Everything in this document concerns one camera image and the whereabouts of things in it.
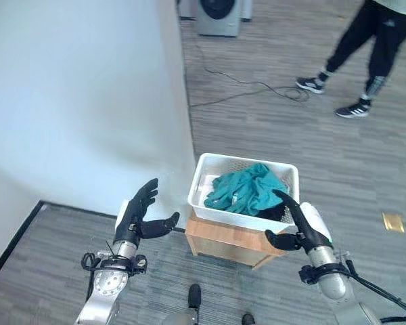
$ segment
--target wooden stool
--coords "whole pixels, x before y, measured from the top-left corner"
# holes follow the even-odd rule
[[[269,244],[264,232],[201,219],[194,212],[185,235],[194,256],[212,255],[251,265],[252,269],[284,254]]]

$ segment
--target washing machine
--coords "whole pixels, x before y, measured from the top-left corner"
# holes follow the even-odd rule
[[[177,0],[179,15],[183,20],[193,20],[196,17],[198,0]],[[242,22],[250,22],[252,19],[253,0],[242,0]]]
[[[197,0],[197,33],[236,37],[241,15],[242,0]]]

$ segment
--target sneaker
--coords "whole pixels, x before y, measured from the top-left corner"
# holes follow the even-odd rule
[[[254,317],[250,313],[246,313],[244,316],[242,316],[242,325],[253,325],[256,324],[256,321],[254,320]]]
[[[198,284],[193,284],[188,292],[188,307],[199,310],[202,304],[202,289]]]
[[[336,115],[344,118],[359,118],[368,116],[369,106],[356,103],[348,107],[341,107],[335,111]]]
[[[297,78],[296,85],[313,93],[323,93],[323,86],[325,84],[319,86],[316,83],[316,78]]]

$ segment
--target white sole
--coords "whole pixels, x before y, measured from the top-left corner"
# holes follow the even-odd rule
[[[361,118],[361,117],[367,117],[368,114],[361,114],[361,115],[340,115],[336,112],[336,115],[342,118]]]
[[[296,82],[296,85],[301,89],[306,89],[306,90],[309,90],[309,91],[311,91],[313,93],[323,93],[324,92],[323,89],[318,90],[318,89],[315,89],[315,88],[312,88],[312,87],[301,85],[300,83],[298,83],[298,81]]]

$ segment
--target black cable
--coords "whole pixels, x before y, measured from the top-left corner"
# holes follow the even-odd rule
[[[233,81],[235,81],[236,83],[240,83],[243,85],[262,85],[265,86],[266,89],[261,89],[258,91],[252,91],[252,92],[246,92],[246,93],[239,93],[237,95],[233,95],[233,96],[229,96],[226,98],[222,98],[220,100],[215,100],[213,102],[206,102],[206,103],[200,103],[200,104],[193,104],[193,105],[189,105],[189,107],[197,107],[197,106],[205,106],[205,105],[211,105],[211,104],[217,104],[217,103],[221,103],[221,102],[225,102],[227,100],[231,100],[233,98],[237,98],[240,96],[245,96],[245,95],[254,95],[256,93],[262,93],[264,91],[272,91],[273,93],[275,93],[276,95],[278,95],[279,97],[282,98],[287,98],[289,100],[292,100],[293,102],[297,102],[297,103],[303,103],[306,102],[307,100],[309,100],[310,95],[307,91],[305,91],[304,89],[299,89],[297,87],[289,87],[289,86],[280,86],[280,87],[272,87],[262,81],[241,81],[239,79],[236,79],[234,77],[232,77],[231,75],[225,73],[225,72],[220,72],[220,71],[213,71],[211,69],[209,69],[206,65],[206,56],[204,55],[204,52],[202,50],[202,48],[197,44],[197,41],[194,38],[194,45],[198,48],[201,56],[202,56],[202,61],[203,61],[203,69],[206,72],[209,72],[211,74],[219,74],[222,76],[225,76]]]
[[[81,266],[83,267],[83,269],[90,271],[89,286],[87,287],[86,301],[88,301],[90,296],[92,295],[96,266],[99,264],[100,261],[101,259],[99,257],[97,258],[93,253],[85,253],[83,255],[83,258],[81,259]]]
[[[354,279],[358,283],[362,284],[363,286],[365,286],[366,288],[370,289],[371,291],[377,293],[378,295],[384,297],[385,299],[392,301],[393,303],[395,303],[400,308],[402,308],[406,311],[406,303],[402,302],[402,300],[400,298],[397,298],[396,296],[394,296],[393,294],[389,293],[388,291],[380,288],[376,284],[369,282],[366,279],[359,276],[356,273],[355,268],[351,268],[351,265],[353,266],[352,261],[351,260],[347,260],[347,261],[346,261],[346,264],[348,264],[348,268],[351,272],[333,270],[333,271],[326,272],[325,275],[326,274],[343,274],[343,275],[347,276],[348,278]],[[386,318],[381,318],[380,321],[383,324],[393,323],[393,322],[406,322],[406,316],[386,317]]]

